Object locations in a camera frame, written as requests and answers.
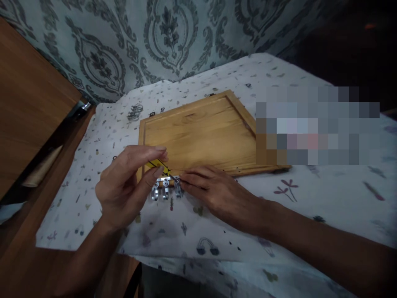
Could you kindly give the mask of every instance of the metal clip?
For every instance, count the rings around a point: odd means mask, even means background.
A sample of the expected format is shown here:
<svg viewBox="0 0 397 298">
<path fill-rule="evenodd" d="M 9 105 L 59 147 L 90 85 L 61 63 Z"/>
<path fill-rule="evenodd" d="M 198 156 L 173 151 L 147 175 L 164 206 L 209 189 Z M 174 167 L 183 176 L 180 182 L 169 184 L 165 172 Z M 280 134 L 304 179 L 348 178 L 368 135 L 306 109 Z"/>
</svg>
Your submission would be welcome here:
<svg viewBox="0 0 397 298">
<path fill-rule="evenodd" d="M 174 191 L 175 191 L 175 196 L 176 198 L 181 198 L 183 196 L 183 190 L 181 189 L 180 185 L 180 178 L 179 176 L 173 177 L 174 180 Z M 170 177 L 163 177 L 163 178 L 158 178 L 156 184 L 152 187 L 152 200 L 157 201 L 158 196 L 160 195 L 163 200 L 168 200 L 170 195 L 171 195 L 171 189 L 170 189 Z M 163 189 L 159 189 L 160 182 L 163 183 Z"/>
<path fill-rule="evenodd" d="M 168 200 L 168 196 L 169 196 L 169 190 L 168 190 L 168 186 L 170 185 L 170 182 L 167 178 L 165 178 L 163 180 L 163 199 L 164 200 Z"/>
<path fill-rule="evenodd" d="M 153 201 L 157 201 L 158 200 L 158 181 L 152 187 L 152 200 Z"/>
<path fill-rule="evenodd" d="M 179 183 L 180 178 L 179 178 L 179 176 L 175 176 L 175 179 L 176 179 L 176 180 L 174 180 L 175 196 L 177 198 L 181 198 L 182 197 L 182 189 L 181 189 L 181 185 Z"/>
</svg>

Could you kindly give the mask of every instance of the patterned cloth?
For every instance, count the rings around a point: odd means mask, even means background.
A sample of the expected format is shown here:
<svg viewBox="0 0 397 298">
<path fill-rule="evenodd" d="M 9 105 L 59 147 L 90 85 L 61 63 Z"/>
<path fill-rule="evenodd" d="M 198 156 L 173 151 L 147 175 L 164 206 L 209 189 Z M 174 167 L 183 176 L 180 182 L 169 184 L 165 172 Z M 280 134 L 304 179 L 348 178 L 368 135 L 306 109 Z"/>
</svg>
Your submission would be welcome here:
<svg viewBox="0 0 397 298">
<path fill-rule="evenodd" d="M 251 53 L 283 59 L 347 0 L 0 0 L 0 15 L 90 102 Z"/>
<path fill-rule="evenodd" d="M 329 84 L 269 54 L 255 54 L 180 83 L 164 81 L 133 90 L 115 104 L 100 104 L 36 234 L 36 245 L 64 250 L 81 245 L 101 216 L 94 190 L 100 173 L 125 146 L 138 144 L 139 119 L 228 89 L 255 116 L 256 98 L 272 85 Z M 135 122 L 126 117 L 130 107 Z M 296 165 L 288 173 L 241 177 L 238 183 L 313 220 L 393 247 L 397 125 L 383 115 L 379 123 L 378 165 Z M 210 282 L 227 296 L 349 295 L 288 250 L 235 230 L 189 195 L 157 202 L 148 198 L 119 252 L 194 281 Z"/>
</svg>

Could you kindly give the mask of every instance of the hand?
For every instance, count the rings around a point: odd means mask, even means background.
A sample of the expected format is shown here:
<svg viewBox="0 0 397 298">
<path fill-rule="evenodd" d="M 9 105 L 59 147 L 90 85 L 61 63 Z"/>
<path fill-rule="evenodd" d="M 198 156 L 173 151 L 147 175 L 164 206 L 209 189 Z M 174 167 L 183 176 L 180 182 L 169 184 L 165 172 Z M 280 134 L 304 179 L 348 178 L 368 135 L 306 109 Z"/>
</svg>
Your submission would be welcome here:
<svg viewBox="0 0 397 298">
<path fill-rule="evenodd" d="M 269 201 L 254 196 L 213 166 L 189 169 L 180 178 L 181 188 L 201 200 L 213 215 L 240 231 L 263 235 Z"/>
<path fill-rule="evenodd" d="M 148 170 L 138 184 L 136 171 L 154 159 L 168 161 L 167 148 L 127 146 L 101 173 L 95 193 L 102 205 L 101 222 L 109 230 L 116 231 L 128 226 L 143 208 L 146 197 L 164 167 Z"/>
</svg>

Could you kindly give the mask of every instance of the fingernail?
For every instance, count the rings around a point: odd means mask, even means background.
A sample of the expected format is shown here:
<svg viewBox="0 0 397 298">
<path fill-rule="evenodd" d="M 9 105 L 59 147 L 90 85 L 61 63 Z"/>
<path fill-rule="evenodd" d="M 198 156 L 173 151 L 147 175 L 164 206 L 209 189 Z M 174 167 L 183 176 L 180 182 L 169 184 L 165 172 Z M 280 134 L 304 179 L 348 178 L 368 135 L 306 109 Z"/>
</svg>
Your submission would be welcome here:
<svg viewBox="0 0 397 298">
<path fill-rule="evenodd" d="M 159 178 L 161 176 L 161 174 L 163 173 L 163 171 L 164 171 L 164 167 L 161 166 L 161 167 L 157 168 L 156 172 L 153 173 L 153 176 L 156 178 Z"/>
<path fill-rule="evenodd" d="M 157 151 L 165 151 L 165 150 L 167 150 L 167 147 L 166 146 L 156 146 L 156 147 L 154 147 L 154 149 L 156 149 Z"/>
</svg>

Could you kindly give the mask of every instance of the blue patterned wall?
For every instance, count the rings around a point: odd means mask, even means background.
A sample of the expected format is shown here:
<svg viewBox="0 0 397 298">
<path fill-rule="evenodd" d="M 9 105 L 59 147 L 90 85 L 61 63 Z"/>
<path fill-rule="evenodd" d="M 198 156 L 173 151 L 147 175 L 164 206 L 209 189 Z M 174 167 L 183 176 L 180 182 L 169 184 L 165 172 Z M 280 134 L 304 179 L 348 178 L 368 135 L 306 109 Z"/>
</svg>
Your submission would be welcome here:
<svg viewBox="0 0 397 298">
<path fill-rule="evenodd" d="M 346 0 L 0 0 L 3 16 L 92 103 L 250 53 L 285 60 Z"/>
</svg>

